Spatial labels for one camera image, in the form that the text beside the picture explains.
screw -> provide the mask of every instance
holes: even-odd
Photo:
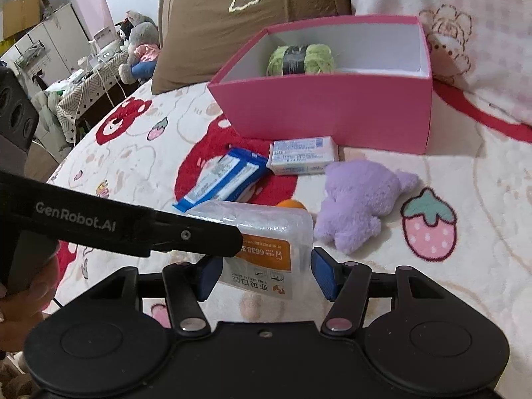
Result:
[[[259,336],[264,339],[270,339],[271,337],[273,337],[273,333],[269,330],[262,330],[259,332]]]
[[[353,323],[345,318],[331,318],[325,325],[331,332],[346,332]]]
[[[207,323],[201,318],[187,318],[179,323],[185,332],[198,332],[206,327]]]

brown pillow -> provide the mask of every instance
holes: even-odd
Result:
[[[175,0],[152,93],[209,81],[267,26],[350,14],[350,0]]]

floor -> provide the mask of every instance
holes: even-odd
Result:
[[[46,183],[52,176],[58,163],[40,145],[32,143],[24,168],[24,175],[32,180]]]

orange ball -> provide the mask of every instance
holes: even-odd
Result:
[[[305,206],[295,199],[287,199],[284,201],[281,201],[279,204],[277,204],[277,207],[284,207],[284,208],[302,208],[306,210]]]

green yarn ball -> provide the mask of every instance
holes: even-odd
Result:
[[[270,57],[267,76],[283,76],[283,61],[289,46],[278,47]],[[327,45],[309,45],[305,54],[305,74],[318,75],[320,73],[333,73],[333,52]]]

